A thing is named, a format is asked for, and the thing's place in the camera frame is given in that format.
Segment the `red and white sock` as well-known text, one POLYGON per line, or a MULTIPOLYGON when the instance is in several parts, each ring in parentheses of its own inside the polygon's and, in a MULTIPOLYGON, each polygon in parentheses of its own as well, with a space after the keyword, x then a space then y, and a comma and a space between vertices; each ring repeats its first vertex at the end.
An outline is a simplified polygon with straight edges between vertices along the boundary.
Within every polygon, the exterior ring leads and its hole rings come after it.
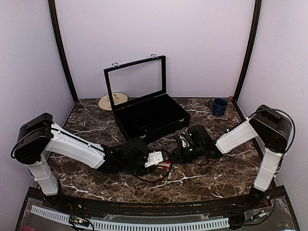
POLYGON ((166 161, 166 162, 160 162, 158 165, 157 165, 157 168, 158 169, 163 169, 163 170, 168 170, 169 167, 171 165, 171 162, 169 161, 166 161))

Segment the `black compartment display box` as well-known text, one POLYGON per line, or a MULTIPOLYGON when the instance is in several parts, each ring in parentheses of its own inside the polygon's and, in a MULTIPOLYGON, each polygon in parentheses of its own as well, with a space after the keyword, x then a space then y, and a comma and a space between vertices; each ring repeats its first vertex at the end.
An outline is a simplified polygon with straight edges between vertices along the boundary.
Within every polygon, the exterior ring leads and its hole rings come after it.
POLYGON ((113 63, 104 77, 115 121, 126 140, 139 138, 151 143, 190 123, 190 114, 167 93, 167 58, 150 58, 126 64, 113 63), (128 96, 114 105, 112 93, 128 96))

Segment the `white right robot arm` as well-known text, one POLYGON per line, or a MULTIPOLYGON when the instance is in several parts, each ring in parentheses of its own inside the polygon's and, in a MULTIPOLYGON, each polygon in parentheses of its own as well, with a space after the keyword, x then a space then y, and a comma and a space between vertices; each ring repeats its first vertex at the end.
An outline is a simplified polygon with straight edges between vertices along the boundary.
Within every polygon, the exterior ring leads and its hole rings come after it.
POLYGON ((279 173, 284 156, 295 138, 295 123, 284 111, 261 105, 257 110, 235 127, 227 130, 216 140, 212 139, 203 125, 188 129, 189 139, 178 136, 178 146, 171 158, 177 163, 188 163, 199 157, 218 159, 233 149, 260 138, 265 147, 262 162, 245 204, 257 208, 264 201, 264 192, 279 173))

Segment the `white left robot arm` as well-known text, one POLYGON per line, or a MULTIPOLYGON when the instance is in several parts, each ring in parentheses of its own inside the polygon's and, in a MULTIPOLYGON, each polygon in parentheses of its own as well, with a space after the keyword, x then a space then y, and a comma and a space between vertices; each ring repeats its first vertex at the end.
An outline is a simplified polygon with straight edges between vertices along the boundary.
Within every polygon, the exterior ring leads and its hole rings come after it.
POLYGON ((126 170, 139 179, 154 171, 160 163, 171 160, 168 152, 151 151, 140 139, 113 147, 89 142, 54 123, 51 114, 43 113, 20 127, 11 158, 27 167, 58 210, 68 206, 68 199, 60 193, 60 183, 47 163, 45 154, 48 152, 64 155, 102 173, 116 174, 126 170))

